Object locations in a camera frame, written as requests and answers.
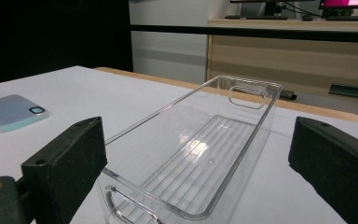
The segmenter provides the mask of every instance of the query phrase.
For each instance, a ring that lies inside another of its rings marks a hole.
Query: clear plastic bin
[[[216,77],[106,140],[106,223],[228,223],[281,89]]]

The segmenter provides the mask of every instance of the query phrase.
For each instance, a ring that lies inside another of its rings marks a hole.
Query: black curtain
[[[127,0],[0,0],[0,82],[74,65],[132,71]]]

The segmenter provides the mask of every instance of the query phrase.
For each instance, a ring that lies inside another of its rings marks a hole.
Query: table surface
[[[0,175],[19,179],[22,162],[82,119],[101,116],[107,139],[189,92],[181,85],[109,72],[114,74],[75,66],[0,83],[0,97],[17,93],[49,112],[47,119],[0,133]],[[288,165],[297,116],[330,123],[358,138],[358,122],[278,107],[271,135],[231,223],[345,223]],[[72,223],[104,223],[98,195],[94,186]]]

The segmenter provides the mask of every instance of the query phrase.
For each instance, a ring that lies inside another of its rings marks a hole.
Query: light blue phone case
[[[19,129],[48,117],[40,105],[14,94],[0,98],[0,133]]]

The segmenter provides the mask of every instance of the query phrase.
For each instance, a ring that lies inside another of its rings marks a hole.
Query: bin handle cutout
[[[165,224],[163,221],[161,221],[161,219],[158,218],[158,216],[149,208],[147,208],[146,206],[144,206],[141,203],[137,203],[135,200],[133,200],[132,198],[126,196],[125,194],[123,194],[122,192],[118,191],[115,187],[112,186],[107,186],[106,189],[110,189],[110,191],[108,191],[106,193],[106,197],[107,197],[107,203],[109,208],[115,213],[115,215],[123,222],[127,223],[127,224],[134,224],[131,220],[129,220],[127,217],[125,217],[119,210],[118,207],[115,205],[115,203],[113,202],[112,199],[112,192],[117,194],[118,196],[120,196],[121,198],[123,198],[125,201],[127,201],[128,203],[132,203],[133,205],[135,205],[136,207],[138,207],[139,209],[143,210],[145,213],[147,213],[149,216],[151,216],[153,219],[155,219],[155,221],[158,224]]]
[[[260,105],[256,105],[256,106],[236,103],[233,100],[233,96],[232,96],[232,92],[234,92],[234,91],[247,93],[247,94],[251,94],[251,95],[255,95],[255,96],[260,96],[261,103],[260,103]],[[229,89],[228,100],[234,105],[238,105],[238,106],[242,106],[242,107],[246,107],[246,108],[250,108],[250,109],[260,109],[264,105],[264,99],[265,99],[264,93],[259,90],[255,90],[255,89],[251,89],[251,88],[247,88],[247,87],[243,87],[243,86],[233,86],[233,87],[231,87],[231,89]]]

